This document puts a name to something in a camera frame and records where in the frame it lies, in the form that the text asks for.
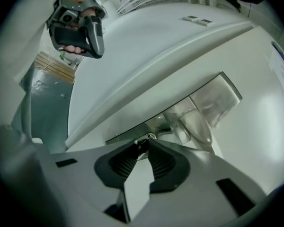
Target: person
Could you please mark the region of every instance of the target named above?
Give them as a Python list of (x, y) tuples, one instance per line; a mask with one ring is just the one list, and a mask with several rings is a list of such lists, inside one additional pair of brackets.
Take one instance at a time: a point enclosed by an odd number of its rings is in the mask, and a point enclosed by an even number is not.
[[(0, 126), (12, 125), (29, 137), (30, 87), (34, 61), (39, 52), (45, 23), (52, 15), (56, 1), (18, 0), (0, 28)], [(87, 9), (80, 14), (80, 17), (84, 16), (95, 16), (95, 11)], [(83, 52), (81, 48), (73, 45), (60, 46), (67, 52)], [(1, 84), (8, 87), (7, 90), (2, 90)]]
[[(44, 178), (30, 134), (34, 60), (55, 2), (18, 0), (0, 28), (0, 213), (9, 213), (9, 218), (1, 219), (3, 223), (12, 219), (23, 226), (66, 226), (66, 216)], [(92, 15), (92, 9), (80, 14)], [(82, 51), (72, 45), (61, 47)], [(13, 125), (15, 116), (20, 117), (19, 127)]]

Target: gray floor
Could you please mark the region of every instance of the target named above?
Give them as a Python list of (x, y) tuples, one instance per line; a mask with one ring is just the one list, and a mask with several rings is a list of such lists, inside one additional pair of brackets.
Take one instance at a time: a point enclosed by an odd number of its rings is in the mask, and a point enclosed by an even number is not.
[(72, 86), (35, 68), (32, 82), (32, 137), (41, 138), (52, 154), (66, 150)]

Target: finger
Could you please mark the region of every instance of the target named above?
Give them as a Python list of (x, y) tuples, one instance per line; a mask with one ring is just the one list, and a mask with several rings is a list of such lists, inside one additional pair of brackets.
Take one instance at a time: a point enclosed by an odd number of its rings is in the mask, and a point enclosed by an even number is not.
[(76, 53), (76, 54), (80, 54), (80, 53), (81, 53), (81, 48), (76, 47), (76, 48), (75, 48), (75, 53)]
[(68, 45), (64, 48), (68, 52), (74, 52), (75, 51), (75, 46), (73, 45)]
[(82, 13), (80, 13), (80, 17), (85, 16), (96, 16), (96, 12), (94, 11), (94, 9), (86, 9)]
[(78, 27), (79, 27), (79, 24), (76, 23), (76, 22), (72, 22), (72, 23), (71, 23), (71, 27), (72, 27), (72, 28), (78, 28)]

